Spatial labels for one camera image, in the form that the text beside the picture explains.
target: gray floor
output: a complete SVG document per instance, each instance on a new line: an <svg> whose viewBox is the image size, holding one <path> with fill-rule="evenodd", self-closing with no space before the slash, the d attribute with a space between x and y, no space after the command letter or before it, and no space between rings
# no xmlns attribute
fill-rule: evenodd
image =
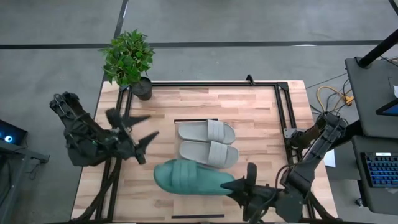
<svg viewBox="0 0 398 224"><path fill-rule="evenodd" d="M1 44L107 43L122 0L0 0ZM381 40L397 28L387 0L130 0L122 30L139 29L150 42ZM304 80L308 98L320 108L317 88L341 89L344 59L374 46L218 47L155 49L153 80ZM398 55L394 47L385 56ZM50 110L54 93L75 92L95 112L103 58L97 49L0 50L0 119L29 132L29 147L51 155L34 180L26 178L13 223L68 220L80 168L68 160L63 126ZM321 92L325 102L330 94ZM358 118L355 104L340 113ZM354 182L330 176L339 217L392 223L395 217L371 213L353 202Z"/></svg>

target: keyboard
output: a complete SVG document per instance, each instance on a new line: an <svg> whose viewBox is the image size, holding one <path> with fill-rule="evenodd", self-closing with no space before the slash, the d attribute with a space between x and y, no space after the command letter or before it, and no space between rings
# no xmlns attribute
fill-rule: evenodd
<svg viewBox="0 0 398 224"><path fill-rule="evenodd" d="M362 153L371 187L398 187L398 153Z"/></svg>

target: wooden table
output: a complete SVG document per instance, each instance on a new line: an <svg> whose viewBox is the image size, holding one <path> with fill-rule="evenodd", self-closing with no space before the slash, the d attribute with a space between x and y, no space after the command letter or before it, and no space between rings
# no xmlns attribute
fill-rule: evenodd
<svg viewBox="0 0 398 224"><path fill-rule="evenodd" d="M304 82L288 83L297 127L307 129L313 125L313 118ZM104 83L95 120L105 129L110 128L110 125L104 112L115 107L117 95L116 84ZM289 124L284 97L282 102ZM122 105L121 111L124 111L125 102ZM155 87L149 101L133 98L131 115L143 114L150 114L152 118L134 126L133 138L138 140L156 130L160 134L147 148L146 164L140 166L135 158L123 161L114 222L242 222L242 210L228 197L175 195L156 185L154 167L176 158L175 149L179 141L175 138L175 119L218 118L230 124L236 132L233 146L239 150L239 160L232 168L222 171L229 172L237 179L246 175L247 163L254 162L258 169L257 185L273 185L277 171L287 163L273 88ZM72 218L78 217L91 203L100 189L102 175L103 164L83 168ZM323 162L315 172L313 193L328 212L337 217ZM104 210L107 207L108 202L105 201ZM214 214L224 214L224 218L172 218ZM263 220L282 221L273 208Z"/></svg>

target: screen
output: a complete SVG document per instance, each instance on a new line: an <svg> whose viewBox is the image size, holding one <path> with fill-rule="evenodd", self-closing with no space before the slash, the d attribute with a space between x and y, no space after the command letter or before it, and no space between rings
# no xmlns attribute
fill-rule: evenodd
<svg viewBox="0 0 398 224"><path fill-rule="evenodd" d="M386 109L383 113L387 115L398 115L398 105L391 106L390 108Z"/></svg>
<svg viewBox="0 0 398 224"><path fill-rule="evenodd" d="M22 145L27 131L17 128L12 124L0 120L0 139L10 144Z"/></svg>

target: gray slide sandal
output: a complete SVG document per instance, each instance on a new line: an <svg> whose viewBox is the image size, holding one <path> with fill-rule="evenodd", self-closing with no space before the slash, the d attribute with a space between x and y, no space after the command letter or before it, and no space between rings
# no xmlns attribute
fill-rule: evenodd
<svg viewBox="0 0 398 224"><path fill-rule="evenodd" d="M236 148L218 142L184 141L180 145L180 155L216 168L230 168L239 158Z"/></svg>
<svg viewBox="0 0 398 224"><path fill-rule="evenodd" d="M235 141L234 129L221 121L200 121L180 124L178 135L188 141L232 144Z"/></svg>

